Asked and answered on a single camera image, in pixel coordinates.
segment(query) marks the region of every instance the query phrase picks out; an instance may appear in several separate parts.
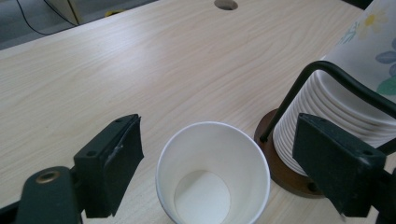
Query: wooden base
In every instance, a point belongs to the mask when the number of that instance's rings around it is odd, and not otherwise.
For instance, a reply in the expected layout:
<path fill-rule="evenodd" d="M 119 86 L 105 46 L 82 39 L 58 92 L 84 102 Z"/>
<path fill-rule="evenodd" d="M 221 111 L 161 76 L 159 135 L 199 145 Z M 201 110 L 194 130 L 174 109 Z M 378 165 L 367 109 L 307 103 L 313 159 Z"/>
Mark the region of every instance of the wooden base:
<path fill-rule="evenodd" d="M 266 114 L 254 133 L 254 141 L 262 149 L 265 159 L 267 159 L 271 178 L 280 187 L 293 194 L 305 198 L 324 198 L 323 193 L 318 190 L 311 178 L 295 173 L 279 158 L 274 147 L 273 132 L 268 136 L 267 142 L 260 141 L 260 136 L 264 133 L 275 112 L 276 110 L 273 110 Z"/>

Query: stack of paper cups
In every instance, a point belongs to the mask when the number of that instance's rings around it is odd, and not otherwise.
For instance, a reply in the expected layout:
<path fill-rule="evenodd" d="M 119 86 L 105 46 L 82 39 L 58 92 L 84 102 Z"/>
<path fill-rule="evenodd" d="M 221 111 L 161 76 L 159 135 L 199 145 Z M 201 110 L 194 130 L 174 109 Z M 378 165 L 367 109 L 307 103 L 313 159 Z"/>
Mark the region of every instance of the stack of paper cups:
<path fill-rule="evenodd" d="M 396 102 L 396 1 L 374 0 L 324 60 Z M 301 175 L 306 174 L 292 158 L 299 113 L 328 119 L 373 147 L 396 137 L 394 118 L 363 102 L 328 74 L 317 71 L 274 129 L 277 154 L 291 170 Z"/>

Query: wooden table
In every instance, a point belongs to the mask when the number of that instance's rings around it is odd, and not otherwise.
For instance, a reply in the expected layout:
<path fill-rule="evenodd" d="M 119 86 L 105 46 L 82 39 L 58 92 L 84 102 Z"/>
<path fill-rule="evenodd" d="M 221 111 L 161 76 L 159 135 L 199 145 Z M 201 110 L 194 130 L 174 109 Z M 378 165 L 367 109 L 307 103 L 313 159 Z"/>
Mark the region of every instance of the wooden table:
<path fill-rule="evenodd" d="M 165 143 L 197 121 L 253 136 L 308 63 L 361 10 L 339 0 L 162 0 L 0 51 L 0 206 L 26 178 L 73 156 L 118 117 L 142 116 L 145 159 L 115 217 L 86 223 L 171 223 L 155 190 Z M 388 169 L 396 165 L 389 157 Z M 375 211 L 346 223 L 374 223 Z M 274 182 L 259 223 L 344 223 L 327 199 Z"/>

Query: cup rim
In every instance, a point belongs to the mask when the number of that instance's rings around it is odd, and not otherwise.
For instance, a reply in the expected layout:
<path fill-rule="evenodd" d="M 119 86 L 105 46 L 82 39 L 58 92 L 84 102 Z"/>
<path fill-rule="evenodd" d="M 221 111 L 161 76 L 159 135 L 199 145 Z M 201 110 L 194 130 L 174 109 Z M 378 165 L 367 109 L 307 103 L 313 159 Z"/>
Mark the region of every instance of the cup rim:
<path fill-rule="evenodd" d="M 161 155 L 160 155 L 160 158 L 159 158 L 159 160 L 158 160 L 157 167 L 156 167 L 156 172 L 155 172 L 155 187 L 156 187 L 157 196 L 158 196 L 158 199 L 159 199 L 159 201 L 160 201 L 161 207 L 163 208 L 163 211 L 166 213 L 166 215 L 168 215 L 169 218 L 172 219 L 172 221 L 174 221 L 175 223 L 177 223 L 177 222 L 174 220 L 174 218 L 171 216 L 170 212 L 164 207 L 163 195 L 161 194 L 161 192 L 160 192 L 160 190 L 159 190 L 160 186 L 159 186 L 158 179 L 159 179 L 160 166 L 161 166 L 161 163 L 162 163 L 162 161 L 163 161 L 163 155 L 164 155 L 164 153 L 167 151 L 167 149 L 169 148 L 169 145 L 173 142 L 173 140 L 174 140 L 177 136 L 179 136 L 181 133 L 183 133 L 183 132 L 185 132 L 186 130 L 188 130 L 188 129 L 190 129 L 190 128 L 193 128 L 193 127 L 195 127 L 195 126 L 207 125 L 207 124 L 215 124 L 215 125 L 223 126 L 223 127 L 226 127 L 226 128 L 233 129 L 233 130 L 237 131 L 238 133 L 241 133 L 250 143 L 252 143 L 252 145 L 258 150 L 259 155 L 261 156 L 261 161 L 262 161 L 262 163 L 263 163 L 263 165 L 264 165 L 264 169 L 263 169 L 263 170 L 264 170 L 265 175 L 266 175 L 265 179 L 266 179 L 267 186 L 266 186 L 266 190 L 265 190 L 265 192 L 264 192 L 264 199 L 263 199 L 263 201 L 262 201 L 262 205 L 261 205 L 260 209 L 257 211 L 257 213 L 255 214 L 255 216 L 248 222 L 248 223 L 255 223 L 255 222 L 260 218 L 260 216 L 262 215 L 262 212 L 264 211 L 264 208 L 265 208 L 265 206 L 266 206 L 267 203 L 268 203 L 268 199 L 269 199 L 269 195 L 270 195 L 271 178 L 270 178 L 270 170 L 269 170 L 268 162 L 267 162 L 267 160 L 265 159 L 264 154 L 262 153 L 262 150 L 260 149 L 260 147 L 259 147 L 259 146 L 256 144 L 256 142 L 254 142 L 254 140 L 253 140 L 252 138 L 250 138 L 246 133 L 244 133 L 244 132 L 242 132 L 241 130 L 235 128 L 234 126 L 231 126 L 231 125 L 229 125 L 229 124 L 222 123 L 222 122 L 217 122 L 217 121 L 202 121 L 202 122 L 196 122 L 196 123 L 190 124 L 190 125 L 188 125 L 188 126 L 182 128 L 182 129 L 179 130 L 178 132 L 176 132 L 176 133 L 168 140 L 168 142 L 165 144 L 165 146 L 163 147 L 163 151 L 162 151 L 162 153 L 161 153 Z"/>

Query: table surface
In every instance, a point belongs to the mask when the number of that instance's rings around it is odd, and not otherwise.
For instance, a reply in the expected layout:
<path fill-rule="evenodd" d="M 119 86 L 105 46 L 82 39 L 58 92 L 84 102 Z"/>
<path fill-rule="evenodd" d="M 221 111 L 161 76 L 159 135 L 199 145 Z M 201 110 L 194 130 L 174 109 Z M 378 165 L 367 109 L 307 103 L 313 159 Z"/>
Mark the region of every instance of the table surface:
<path fill-rule="evenodd" d="M 0 51 L 0 206 L 26 178 L 73 156 L 107 124 L 137 113 L 145 159 L 115 217 L 86 223 L 172 223 L 155 190 L 163 146 L 197 121 L 253 136 L 300 71 L 362 11 L 339 0 L 162 0 Z M 396 165 L 388 158 L 387 169 Z M 258 223 L 344 223 L 327 199 L 271 183 Z M 347 218 L 346 223 L 375 223 Z"/>

